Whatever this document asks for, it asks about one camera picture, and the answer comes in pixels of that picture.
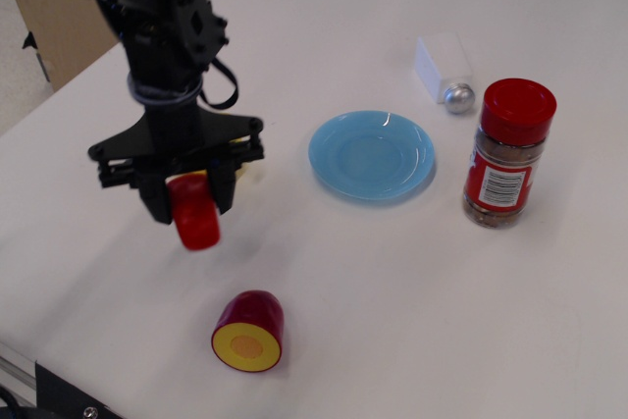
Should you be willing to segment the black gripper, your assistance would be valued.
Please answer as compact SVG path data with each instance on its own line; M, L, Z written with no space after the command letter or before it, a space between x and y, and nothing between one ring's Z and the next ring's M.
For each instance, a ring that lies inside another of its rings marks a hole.
M101 185L128 185L157 223L173 222L166 179L207 170L221 215L233 206L236 171L263 158L261 119L211 112L192 101L176 107L147 108L129 129L88 149L98 164Z

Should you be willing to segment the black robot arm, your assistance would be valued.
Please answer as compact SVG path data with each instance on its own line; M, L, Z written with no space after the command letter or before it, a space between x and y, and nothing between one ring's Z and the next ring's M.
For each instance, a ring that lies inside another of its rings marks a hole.
M204 74L224 69L225 19L209 0L95 1L126 51L128 88L144 110L132 127L89 148L101 184L136 189L153 219L168 224L168 178L203 171L217 209L227 212L236 172L264 149L261 120L232 115L235 96L212 103L203 91Z

